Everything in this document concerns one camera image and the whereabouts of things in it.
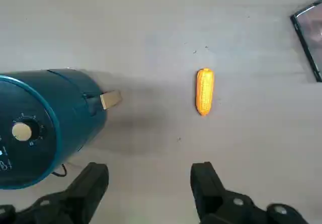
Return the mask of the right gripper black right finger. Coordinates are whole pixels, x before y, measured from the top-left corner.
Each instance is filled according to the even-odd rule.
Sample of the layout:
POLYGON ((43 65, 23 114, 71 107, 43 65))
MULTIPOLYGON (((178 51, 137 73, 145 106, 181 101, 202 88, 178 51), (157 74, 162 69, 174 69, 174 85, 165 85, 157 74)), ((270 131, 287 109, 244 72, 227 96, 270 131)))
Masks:
POLYGON ((210 162, 191 166, 190 185, 199 223, 307 223, 289 205, 272 203, 263 210, 249 196, 225 189, 210 162))

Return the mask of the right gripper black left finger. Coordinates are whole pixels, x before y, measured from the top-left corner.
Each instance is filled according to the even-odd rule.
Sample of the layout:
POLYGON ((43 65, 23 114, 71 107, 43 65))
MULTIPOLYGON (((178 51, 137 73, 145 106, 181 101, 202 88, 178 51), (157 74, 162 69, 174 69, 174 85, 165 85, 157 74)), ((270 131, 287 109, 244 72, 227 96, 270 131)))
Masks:
POLYGON ((45 195, 20 211, 1 205, 1 223, 90 223, 108 185, 108 167, 91 162, 64 191, 45 195))

